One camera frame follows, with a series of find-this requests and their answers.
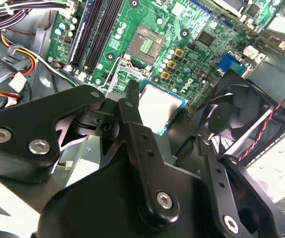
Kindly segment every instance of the white connector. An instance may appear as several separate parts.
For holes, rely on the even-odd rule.
[[[64,16],[66,19],[70,19],[74,13],[76,12],[76,9],[78,7],[78,0],[67,0],[67,9],[59,10],[59,14]]]

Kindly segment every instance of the white label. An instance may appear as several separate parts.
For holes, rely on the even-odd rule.
[[[9,83],[9,86],[13,88],[17,93],[20,93],[26,81],[27,79],[22,75],[22,73],[18,72]]]
[[[189,86],[191,86],[192,82],[194,81],[194,79],[189,78],[187,83],[184,85],[184,87],[181,90],[181,93],[186,93],[186,91],[188,90]]]
[[[11,106],[16,105],[16,104],[17,104],[17,100],[15,98],[8,97],[8,102],[4,108],[11,107]]]
[[[103,69],[103,65],[101,63],[97,64],[96,69],[102,70]]]

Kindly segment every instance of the chip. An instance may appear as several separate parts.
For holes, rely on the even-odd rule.
[[[167,80],[168,78],[170,77],[170,74],[168,73],[168,72],[163,72],[162,74],[161,74],[161,78],[163,78],[163,79],[165,79],[165,80]]]
[[[177,57],[180,57],[180,58],[181,58],[181,57],[184,55],[184,51],[181,50],[180,48],[177,48],[177,49],[175,50],[174,55],[176,55]]]
[[[259,12],[260,7],[258,7],[256,4],[252,4],[251,7],[248,9],[247,14],[255,17],[257,15],[257,13]]]
[[[169,63],[167,64],[167,66],[169,67],[169,68],[175,68],[176,67],[176,63],[174,62],[174,61],[172,61],[172,60],[170,60],[169,61]]]
[[[166,39],[146,26],[140,25],[132,38],[129,54],[145,63],[155,62]]]
[[[197,37],[197,40],[202,43],[203,45],[210,47],[213,41],[215,40],[215,37],[212,36],[210,33],[206,31],[202,31],[199,36]]]

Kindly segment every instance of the metal bracket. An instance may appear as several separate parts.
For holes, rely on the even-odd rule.
[[[83,85],[0,111],[0,175],[25,182],[48,178],[72,120],[104,101],[100,91]]]
[[[118,101],[116,114],[119,115],[119,134],[101,163],[112,163],[114,155],[126,144],[139,214],[149,226],[162,229],[178,219],[179,203],[170,186],[153,132],[143,126],[138,106],[134,103],[138,100],[138,95],[133,91],[137,86],[134,81],[127,86],[127,92],[131,92],[127,96],[133,101]]]
[[[236,187],[235,202],[238,210],[249,207],[258,217],[260,237],[285,237],[285,216],[248,174],[243,165],[229,155],[222,157],[221,163],[231,174],[232,184]]]
[[[209,156],[213,146],[207,139],[198,136],[194,147],[198,155],[196,169],[200,170],[203,183],[204,207],[210,210],[206,219],[215,224],[219,236],[222,234],[228,238],[251,238],[251,234],[240,221],[224,166]]]

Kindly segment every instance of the green circuit board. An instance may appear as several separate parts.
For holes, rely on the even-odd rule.
[[[242,55],[238,45],[249,45],[251,39],[245,29],[230,28],[189,0],[161,3],[162,0],[141,0],[139,6],[133,8],[129,0],[125,2],[91,82],[100,82],[99,85],[102,85],[116,59],[127,52],[132,60],[154,67],[149,80],[160,77],[157,83],[161,87],[195,105],[205,97],[209,88],[209,83],[203,84],[203,80],[207,80],[210,74],[221,77],[216,69],[219,60],[228,51]],[[139,44],[136,43],[139,40],[136,36],[141,36],[139,31],[142,30],[147,33],[145,41]],[[164,44],[159,45],[157,55],[151,57],[151,60],[143,56],[149,47],[157,44],[156,41],[162,40]],[[183,53],[181,57],[177,56],[179,52]],[[168,61],[176,66],[168,67],[165,63]],[[122,93],[126,83],[133,77],[126,78],[124,74],[119,76],[120,80],[114,86],[115,92]]]
[[[73,17],[84,23],[82,16],[84,12],[87,15],[90,13],[94,1],[75,1],[78,1],[78,8]],[[221,78],[217,65],[227,53],[241,57],[243,49],[256,42],[271,46],[244,22],[210,0],[123,2],[113,31],[99,53],[98,64],[90,77],[91,84],[105,90],[123,93],[129,80],[140,82],[147,79],[185,98],[188,106],[196,107],[209,92],[210,79],[216,81]],[[284,0],[250,1],[242,14],[246,14],[247,19],[252,18],[257,27],[265,27],[283,3]],[[68,28],[71,18],[58,15],[54,29],[59,29],[62,23]],[[74,38],[71,37],[73,43],[68,44],[68,29],[59,36],[54,31],[48,59],[67,64],[71,49],[77,42]],[[129,55],[129,60],[135,62],[131,69],[139,68],[141,72],[142,67],[149,69],[149,72],[144,71],[144,76],[139,77],[128,71],[128,64],[119,60],[124,55]],[[233,69],[243,74],[247,65]],[[79,75],[82,71],[75,70],[74,73]]]
[[[252,4],[248,5],[243,14],[251,17],[254,24],[258,25],[257,27],[264,28],[268,26],[284,3],[285,0],[254,0]]]
[[[57,18],[53,25],[51,43],[47,56],[47,59],[51,59],[50,61],[60,62],[63,64],[67,63],[74,41],[74,35],[79,25],[80,19],[82,18],[85,5],[86,5],[86,0],[78,1],[77,10],[73,15],[73,17],[77,19],[77,23],[72,22],[72,17],[66,18],[61,14],[57,14]],[[64,30],[60,29],[60,24],[63,24],[63,26],[65,26]],[[71,24],[74,25],[75,30],[70,29]]]

